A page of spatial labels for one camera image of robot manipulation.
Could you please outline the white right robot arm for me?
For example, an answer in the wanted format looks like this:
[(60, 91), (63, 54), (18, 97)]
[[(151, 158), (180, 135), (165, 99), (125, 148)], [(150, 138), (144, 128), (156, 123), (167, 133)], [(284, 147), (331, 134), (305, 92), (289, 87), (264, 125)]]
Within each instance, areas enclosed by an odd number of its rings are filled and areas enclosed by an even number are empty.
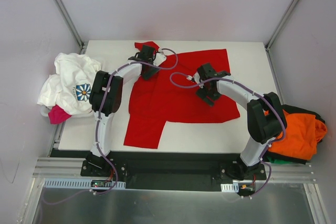
[(196, 94), (208, 105), (226, 96), (247, 111), (247, 128), (250, 134), (240, 154), (236, 174), (248, 179), (255, 173), (254, 165), (261, 161), (266, 147), (280, 134), (285, 135), (287, 122), (276, 93), (259, 94), (234, 80), (226, 71), (216, 72), (210, 63), (197, 68), (193, 80), (199, 86)]

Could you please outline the red t-shirt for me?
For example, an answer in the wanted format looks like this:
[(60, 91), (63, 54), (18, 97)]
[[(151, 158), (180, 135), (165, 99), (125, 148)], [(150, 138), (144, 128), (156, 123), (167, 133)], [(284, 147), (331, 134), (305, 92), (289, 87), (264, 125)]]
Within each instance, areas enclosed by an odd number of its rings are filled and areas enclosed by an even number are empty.
[(129, 100), (126, 146), (158, 148), (166, 122), (225, 123), (240, 117), (236, 102), (226, 96), (210, 106), (197, 96), (197, 88), (186, 89), (171, 83), (172, 73), (194, 74), (205, 63), (216, 71), (230, 71), (226, 49), (185, 52), (168, 56), (162, 65), (164, 69), (149, 80), (140, 77), (135, 82)]

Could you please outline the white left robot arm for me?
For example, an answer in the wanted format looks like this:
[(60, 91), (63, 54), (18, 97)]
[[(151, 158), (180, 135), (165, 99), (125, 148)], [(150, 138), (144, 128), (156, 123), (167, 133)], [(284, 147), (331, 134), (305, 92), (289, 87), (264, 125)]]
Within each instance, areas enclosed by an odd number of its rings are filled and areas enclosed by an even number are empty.
[(126, 64), (116, 70), (97, 72), (89, 98), (96, 122), (95, 140), (90, 150), (92, 155), (103, 157), (110, 153), (108, 138), (114, 115), (121, 105), (124, 84), (139, 76), (146, 80), (151, 78), (166, 59), (167, 56), (163, 53), (144, 45)]

